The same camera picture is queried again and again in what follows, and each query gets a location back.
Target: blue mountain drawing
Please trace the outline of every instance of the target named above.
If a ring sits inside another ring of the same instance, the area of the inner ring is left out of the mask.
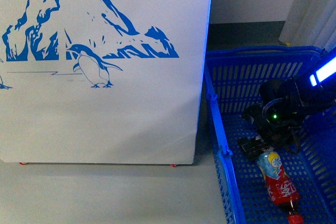
[[[173,44],[162,30],[150,26],[147,31],[138,31],[132,21],[119,11],[111,0],[74,1],[82,4],[80,10],[82,17],[86,15],[86,19],[89,20],[86,23],[87,26],[101,33],[99,37],[90,34],[81,36],[81,38],[76,36],[77,31],[71,27],[72,23],[69,18],[72,16],[63,14],[63,12],[68,12],[68,9],[63,10],[64,3],[62,4],[61,0],[27,0],[25,11],[17,20],[17,24],[9,25],[2,35],[6,48],[6,61],[28,61],[30,56],[33,56],[32,60],[36,61],[53,61],[59,60],[60,57],[77,60],[73,69],[81,70],[96,88],[99,84],[105,87],[112,86],[109,72],[100,67],[100,62],[133,57],[179,58]],[[92,3],[99,8],[92,9]],[[57,21],[57,28],[53,28],[54,19]],[[72,19],[75,23],[77,18],[73,16]],[[87,53],[90,50],[95,57],[86,54],[90,58],[85,58],[76,50],[66,50],[72,48],[73,45],[77,47],[82,45],[82,48],[85,48],[82,52]],[[96,51],[104,53],[98,56]],[[98,66],[96,69],[100,72],[97,73],[97,80],[100,77],[102,79],[100,82],[94,83],[91,81],[93,77],[88,78],[86,72],[91,69],[86,70],[80,67],[80,62],[84,59],[91,60],[95,62],[95,66]]]

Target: basket handle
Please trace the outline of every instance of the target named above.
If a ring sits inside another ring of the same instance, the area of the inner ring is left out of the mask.
[[[229,50],[211,50],[207,51],[207,56],[213,55],[231,55],[239,52],[257,52],[257,51],[283,51],[283,52],[297,52],[297,51],[315,51],[319,54],[322,53],[322,49],[315,46],[302,46],[302,47],[287,47],[287,46],[260,46],[260,47],[238,47]]]

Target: gray floor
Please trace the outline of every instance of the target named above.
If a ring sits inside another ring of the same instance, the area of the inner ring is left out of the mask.
[[[0,223],[224,223],[205,118],[192,166],[0,162]]]

